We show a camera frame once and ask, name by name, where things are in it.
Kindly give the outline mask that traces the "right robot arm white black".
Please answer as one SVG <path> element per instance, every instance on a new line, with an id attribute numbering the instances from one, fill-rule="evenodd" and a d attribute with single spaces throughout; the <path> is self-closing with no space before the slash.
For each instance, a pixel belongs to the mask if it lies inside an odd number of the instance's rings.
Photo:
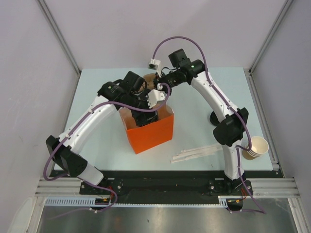
<path id="1" fill-rule="evenodd" d="M 206 65 L 201 60 L 191 61 L 183 49 L 174 51 L 168 56 L 175 71 L 158 79 L 166 83 L 170 89 L 182 83 L 188 83 L 210 105 L 212 114 L 218 124 L 213 130 L 216 141 L 222 145 L 225 159 L 224 189 L 230 195 L 237 194 L 245 182 L 241 165 L 239 148 L 242 145 L 249 112 L 246 108 L 238 108 L 232 104 L 218 85 L 212 80 Z"/>

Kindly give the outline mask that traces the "orange paper bag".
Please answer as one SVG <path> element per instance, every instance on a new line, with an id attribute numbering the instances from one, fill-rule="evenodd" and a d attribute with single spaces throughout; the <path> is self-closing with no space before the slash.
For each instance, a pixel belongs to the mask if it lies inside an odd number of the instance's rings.
<path id="1" fill-rule="evenodd" d="M 132 113 L 127 108 L 119 110 L 128 141 L 135 152 L 139 154 L 173 138 L 174 111 L 169 105 L 158 110 L 159 121 L 138 127 Z"/>

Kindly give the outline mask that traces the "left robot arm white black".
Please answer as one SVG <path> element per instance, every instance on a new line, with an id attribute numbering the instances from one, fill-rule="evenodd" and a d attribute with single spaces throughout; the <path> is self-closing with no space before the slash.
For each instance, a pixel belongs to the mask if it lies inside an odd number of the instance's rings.
<path id="1" fill-rule="evenodd" d="M 90 183 L 95 193 L 104 193 L 107 190 L 104 175 L 80 155 L 88 138 L 102 122 L 124 107 L 131 111 L 138 127 L 158 121 L 157 104 L 165 104 L 169 94 L 166 84 L 155 82 L 148 87 L 147 81 L 132 71 L 123 79 L 104 83 L 93 103 L 69 129 L 58 137 L 47 138 L 50 156 L 44 166 L 44 179 L 77 177 Z"/>

